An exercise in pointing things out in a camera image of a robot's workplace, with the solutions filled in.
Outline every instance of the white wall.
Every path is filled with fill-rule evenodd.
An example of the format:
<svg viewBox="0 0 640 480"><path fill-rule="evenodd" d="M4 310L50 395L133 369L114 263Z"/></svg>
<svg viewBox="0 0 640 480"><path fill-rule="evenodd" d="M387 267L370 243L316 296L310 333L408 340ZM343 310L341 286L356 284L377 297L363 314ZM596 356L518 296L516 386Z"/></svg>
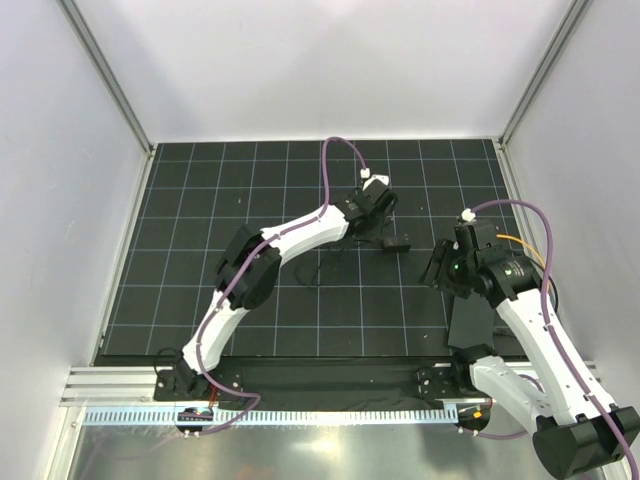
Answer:
<svg viewBox="0 0 640 480"><path fill-rule="evenodd" d="M0 468L35 478L87 365L143 153L56 2L0 2Z"/></svg>
<svg viewBox="0 0 640 480"><path fill-rule="evenodd" d="M78 0L153 141L502 133L570 0Z"/></svg>
<svg viewBox="0 0 640 480"><path fill-rule="evenodd" d="M523 197L550 216L570 336L640 410L638 24L634 0L593 2L509 151Z"/></svg>

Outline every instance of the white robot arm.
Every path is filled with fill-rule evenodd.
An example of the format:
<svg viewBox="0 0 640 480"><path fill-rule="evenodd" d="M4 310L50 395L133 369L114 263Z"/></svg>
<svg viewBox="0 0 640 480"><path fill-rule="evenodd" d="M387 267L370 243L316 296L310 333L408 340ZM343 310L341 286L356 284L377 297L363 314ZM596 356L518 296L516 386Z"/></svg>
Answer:
<svg viewBox="0 0 640 480"><path fill-rule="evenodd" d="M218 307L226 287L236 276L239 265L249 251L265 239L275 237L252 262L251 269L242 276L229 298L222 302L213 321L202 322L193 338L183 348L186 362L182 370L202 373L197 349L200 336L200 351L205 371L213 370L220 361L222 350L231 334L249 310L264 302L275 286L278 271L298 255L345 236L361 235L381 221L393 209L396 195L389 189L389 177L373 175L362 188L357 188L347 198L329 205L321 215L323 207L301 218L276 227L253 231L248 226L238 230L217 267L216 290L205 319Z"/></svg>
<svg viewBox="0 0 640 480"><path fill-rule="evenodd" d="M472 291L484 297L516 335L545 388L540 392L488 346L477 345L454 355L461 391L483 392L514 416L533 437L540 462L554 478L569 478L622 459L622 447L595 402L604 407L628 444L640 431L640 417L633 407L618 407L593 378L548 295L550 322L545 322L541 280L532 262L507 254L489 221L462 222L455 234L456 242L436 242L422 282L457 297L467 298Z"/></svg>
<svg viewBox="0 0 640 480"><path fill-rule="evenodd" d="M292 220L291 222L278 225L277 227L263 228L261 230L262 237L270 238L275 233L286 228L313 219L318 216L319 211L320 209L304 217ZM348 229L349 222L345 219L344 214L336 206L331 205L318 221L280 237L270 243L270 245L272 248L278 249L281 258L280 268L282 268L283 265L301 253L312 250L325 243L341 240L345 237ZM211 305L205 314L205 318L211 315L223 295L224 291L220 288L217 288L213 292ZM222 349L247 313L249 313L248 309L243 307L233 309L231 302L225 300L224 306L216 314L215 321L206 327L202 336L201 349L204 366L207 371L213 370L218 366ZM196 343L199 330L202 328L204 328L204 323L200 324L196 334L183 349L185 360L193 370L198 372L200 372L201 369L196 358Z"/></svg>

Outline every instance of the purple cable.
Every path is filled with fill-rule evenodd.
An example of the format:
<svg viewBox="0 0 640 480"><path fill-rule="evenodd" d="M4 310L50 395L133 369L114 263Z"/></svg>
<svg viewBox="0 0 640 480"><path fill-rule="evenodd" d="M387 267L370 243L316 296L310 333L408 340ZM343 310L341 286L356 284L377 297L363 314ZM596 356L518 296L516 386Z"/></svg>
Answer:
<svg viewBox="0 0 640 480"><path fill-rule="evenodd" d="M322 144L322 153L321 153L321 156L320 156L320 162L321 162L321 165L322 165L322 181L323 181L323 184L324 184L324 201L322 202L322 208L321 208L320 213L318 214L318 216L314 217L314 218L310 218L308 220L305 220L304 222L298 223L296 225L292 225L290 227L287 227L284 230L280 231L279 233L276 233L275 235L273 235L273 236L269 237L268 239L264 240L257 247L255 247L251 251L251 253L247 256L247 259L244 261L242 266L238 269L238 273L236 273L236 275L233 277L231 282L229 282L229 285L227 286L227 288L223 292L222 296L218 300L218 303L216 304L216 307L203 320L202 327L198 330L198 335L196 337L196 360L198 362L198 367L200 368L200 371L202 372L204 377L209 381L209 383L211 383L211 385L213 385L214 387L218 388L219 390L221 390L221 391L223 391L225 393L228 393L230 395L235 395L236 397L253 399L253 401L242 412L240 412L238 415L236 415L235 417L233 417L229 421L227 421L227 422L225 422L225 423L223 423L221 425L218 425L217 427L213 427L213 428L210 428L209 430L203 431L201 435L211 435L213 433L217 433L217 432L219 432L221 430L225 430L226 428L231 427L231 425L233 425L235 422L237 422L238 420L240 420L244 416L246 416L251 410L253 410L258 405L258 403L260 403L261 396L260 396L259 393L239 392L239 391L236 391L236 390L232 390L232 389L222 385L221 383L216 381L216 379L214 379L211 375L209 375L209 372L207 372L207 369L204 366L204 360L202 358L202 350L201 350L202 337L204 335L204 332L205 332L206 328L209 326L209 324L211 323L211 321L215 317L216 313L218 313L222 309L222 305L224 304L224 301L229 297L229 295L231 294L231 292L233 291L235 286L238 284L238 282L242 278L242 275L244 275L244 273L249 268L249 265L251 264L253 259L256 257L256 255L258 255L263 249L265 249L274 240L277 240L278 238L280 238L280 237L282 237L282 236L284 236L284 235L286 235L288 233L291 233L294 230L298 230L300 228L304 228L304 227L306 227L308 225L311 225L312 223L317 222L326 213L327 209L329 208L329 174L328 174L328 171L327 171L327 148L329 146L329 143L331 143L331 142L342 142L342 143L345 143L346 145L348 145L354 151L356 156L358 157L358 160L360 161L360 164L362 165L362 168L367 168L367 164L366 164L364 158L362 157L362 154L358 151L358 149L356 148L356 146L353 143L345 140L344 138L340 138L340 137L327 138Z"/></svg>
<svg viewBox="0 0 640 480"><path fill-rule="evenodd" d="M553 260L553 236L551 234L551 225L549 223L549 219L538 207L536 207L532 203L524 202L522 200L512 200L512 199L491 200L490 202L481 203L480 205L473 207L471 211L473 213L477 213L480 210L483 210L488 207L493 207L495 205L520 205L521 207L526 207L533 210L538 215L540 220L542 220L542 224L544 225L544 230L547 236L547 261L545 262L545 268L542 274L542 285L540 287L540 299L542 304L542 317L544 318L544 323L547 326L547 330L549 332L549 335L551 336L551 340L553 341L553 344L558 349L560 356L562 357L565 364L571 371L571 374L573 375L573 377L576 379L576 382L578 382L578 385L580 385L580 388L582 389L582 391L585 393L585 395L587 395L589 400L591 400L593 405L596 407L596 410L598 410L598 413L602 415L605 422L607 422L607 425L609 425L609 428L613 432L613 435L616 437L616 440L618 440L618 443L620 443L620 446L622 447L622 450L624 451L624 454L627 457L627 460L629 462L629 467L631 468L632 480L639 480L640 477L638 475L638 465L633 456L633 453L631 452L631 448L627 443L627 440L624 438L624 434L620 431L618 426L615 424L615 422L611 418L611 415L609 415L609 412L607 412L604 409L604 407L598 401L595 395L591 394L591 390L589 389L589 386L584 381L584 379L580 375L580 372L578 372L578 369L576 368L574 363L571 361L571 358L569 357L566 350L562 346L562 343L560 342L560 338L558 337L558 334L556 333L554 326L550 325L551 317L549 316L549 308L547 305L546 292L549 288L549 276L551 274L551 262Z"/></svg>
<svg viewBox="0 0 640 480"><path fill-rule="evenodd" d="M509 435L495 435L493 433L482 433L482 432L476 433L475 430L470 430L468 428L463 428L463 427L461 428L462 428L462 432L468 435L473 435L474 437L480 437L480 438L487 438L489 440L515 440L516 438L522 438L525 435L527 435L526 430L524 432L511 433Z"/></svg>
<svg viewBox="0 0 640 480"><path fill-rule="evenodd" d="M536 380L535 378L533 378L531 375L525 375L524 373L520 375L522 378L524 378L525 380L529 380L531 383L533 383L536 388L538 390L540 390L542 393L544 393L544 389L542 388L542 384Z"/></svg>

